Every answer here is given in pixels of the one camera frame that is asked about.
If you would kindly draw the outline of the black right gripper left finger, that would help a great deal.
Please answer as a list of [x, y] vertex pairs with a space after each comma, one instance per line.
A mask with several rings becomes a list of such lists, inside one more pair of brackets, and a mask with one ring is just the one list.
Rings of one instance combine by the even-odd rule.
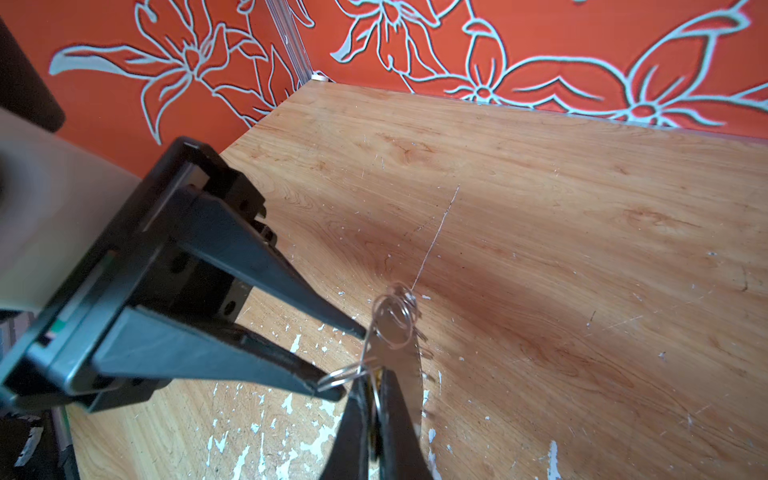
[[322, 480], [369, 478], [372, 400], [365, 377], [352, 383], [336, 439], [320, 475]]

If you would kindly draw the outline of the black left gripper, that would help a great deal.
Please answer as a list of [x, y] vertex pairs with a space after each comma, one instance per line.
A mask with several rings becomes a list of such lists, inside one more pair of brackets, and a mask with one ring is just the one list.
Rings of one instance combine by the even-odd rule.
[[180, 139], [1, 365], [1, 402], [102, 411], [176, 379], [237, 381], [339, 401], [325, 372], [236, 324], [252, 288], [362, 339], [259, 235], [263, 200], [213, 149]]

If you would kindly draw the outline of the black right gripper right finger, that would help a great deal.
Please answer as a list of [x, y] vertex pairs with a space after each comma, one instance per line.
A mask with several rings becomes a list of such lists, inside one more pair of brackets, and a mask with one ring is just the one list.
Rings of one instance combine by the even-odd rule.
[[384, 369], [377, 406], [379, 478], [431, 479], [396, 374]]

